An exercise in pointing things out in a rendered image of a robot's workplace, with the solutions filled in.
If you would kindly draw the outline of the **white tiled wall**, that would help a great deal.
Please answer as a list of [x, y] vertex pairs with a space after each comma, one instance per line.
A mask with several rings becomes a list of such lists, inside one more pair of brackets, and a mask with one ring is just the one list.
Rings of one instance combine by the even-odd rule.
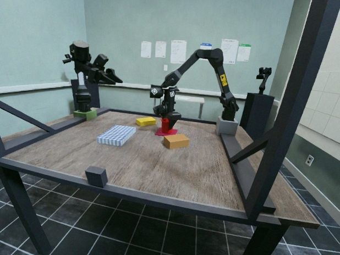
[[340, 10], [295, 133], [340, 160]]

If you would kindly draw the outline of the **tan rectangular block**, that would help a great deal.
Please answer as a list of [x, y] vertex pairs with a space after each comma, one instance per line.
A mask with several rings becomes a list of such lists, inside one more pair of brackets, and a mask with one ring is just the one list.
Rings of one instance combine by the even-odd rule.
[[164, 136], [163, 142], [169, 149], [189, 146], [189, 139], [183, 134]]

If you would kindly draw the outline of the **pink square coaster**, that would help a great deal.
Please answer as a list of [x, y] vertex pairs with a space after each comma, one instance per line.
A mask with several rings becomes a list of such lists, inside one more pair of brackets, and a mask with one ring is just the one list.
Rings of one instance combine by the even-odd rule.
[[172, 133], [170, 134], [165, 134], [161, 131], [161, 127], [157, 130], [157, 132], [155, 133], [156, 136], [168, 136], [168, 135], [176, 135], [177, 134], [177, 130], [173, 129]]

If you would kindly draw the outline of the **blue and white checkered towel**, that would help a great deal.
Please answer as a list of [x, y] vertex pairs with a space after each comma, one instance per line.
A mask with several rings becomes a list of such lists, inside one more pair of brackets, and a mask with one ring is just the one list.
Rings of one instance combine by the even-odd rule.
[[122, 146], [135, 131], [135, 127], [115, 125], [97, 137], [97, 143]]

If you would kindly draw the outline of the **red cup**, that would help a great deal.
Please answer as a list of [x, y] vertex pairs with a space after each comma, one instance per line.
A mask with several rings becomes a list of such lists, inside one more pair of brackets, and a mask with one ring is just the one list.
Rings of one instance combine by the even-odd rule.
[[161, 119], [162, 122], [162, 127], [161, 131], [165, 134], [170, 134], [173, 131], [173, 128], [170, 130], [169, 129], [169, 120], [167, 118]]

